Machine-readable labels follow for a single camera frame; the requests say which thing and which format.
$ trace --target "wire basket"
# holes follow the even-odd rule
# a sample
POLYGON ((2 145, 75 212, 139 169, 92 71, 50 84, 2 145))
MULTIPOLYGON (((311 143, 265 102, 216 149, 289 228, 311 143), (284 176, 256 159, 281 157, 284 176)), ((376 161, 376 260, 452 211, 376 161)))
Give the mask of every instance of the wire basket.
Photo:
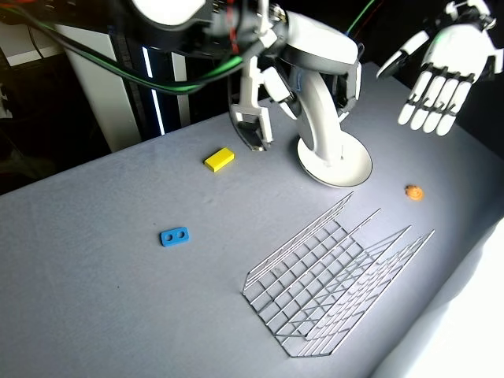
POLYGON ((243 295, 292 357, 332 354, 434 234, 393 253, 411 229, 363 248, 338 222, 353 193, 336 203, 246 276, 243 295))

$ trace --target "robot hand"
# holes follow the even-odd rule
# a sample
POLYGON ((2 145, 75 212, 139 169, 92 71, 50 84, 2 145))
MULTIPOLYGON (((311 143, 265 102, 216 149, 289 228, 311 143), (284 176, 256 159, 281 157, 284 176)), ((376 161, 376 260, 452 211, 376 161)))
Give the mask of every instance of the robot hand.
MULTIPOLYGON (((399 124, 411 120, 411 128, 445 135, 451 129, 462 104, 487 68, 487 75, 502 71, 502 49, 496 50, 489 28, 495 25, 482 0, 469 0, 445 8, 445 20, 424 56, 421 74, 399 115, 399 124), (465 7, 463 13, 458 9, 465 7)), ((377 77, 391 75, 430 37, 421 31, 406 42, 380 69, 377 77)))

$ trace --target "small orange toy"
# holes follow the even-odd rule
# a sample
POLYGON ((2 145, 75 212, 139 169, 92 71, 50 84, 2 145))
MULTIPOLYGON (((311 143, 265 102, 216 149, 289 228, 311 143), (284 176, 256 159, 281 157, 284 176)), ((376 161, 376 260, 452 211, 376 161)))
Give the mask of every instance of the small orange toy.
POLYGON ((417 185, 408 185, 406 187, 406 195, 414 201, 421 201, 424 199, 424 191, 417 185))

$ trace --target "white light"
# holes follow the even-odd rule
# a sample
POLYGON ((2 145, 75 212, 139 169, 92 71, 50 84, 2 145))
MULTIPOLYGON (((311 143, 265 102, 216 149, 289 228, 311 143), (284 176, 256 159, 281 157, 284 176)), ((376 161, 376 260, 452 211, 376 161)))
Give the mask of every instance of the white light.
MULTIPOLYGON (((152 78, 152 68, 150 67, 149 51, 145 47, 142 47, 143 59, 145 60, 145 66, 147 68, 147 75, 152 78)), ((158 93, 152 89, 152 99, 154 101, 154 108, 156 109, 157 122, 159 123, 159 131, 161 135, 165 134, 165 126, 163 125, 163 119, 161 118, 161 111, 159 110, 158 93)))

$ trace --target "yellow block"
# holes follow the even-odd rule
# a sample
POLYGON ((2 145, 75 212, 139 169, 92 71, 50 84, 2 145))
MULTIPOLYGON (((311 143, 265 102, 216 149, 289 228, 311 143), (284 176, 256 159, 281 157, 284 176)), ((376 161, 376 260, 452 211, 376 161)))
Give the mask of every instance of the yellow block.
POLYGON ((224 147, 222 150, 216 152, 208 159, 206 159, 205 165, 214 172, 217 172, 234 158, 235 154, 233 153, 233 151, 229 150, 227 147, 224 147))

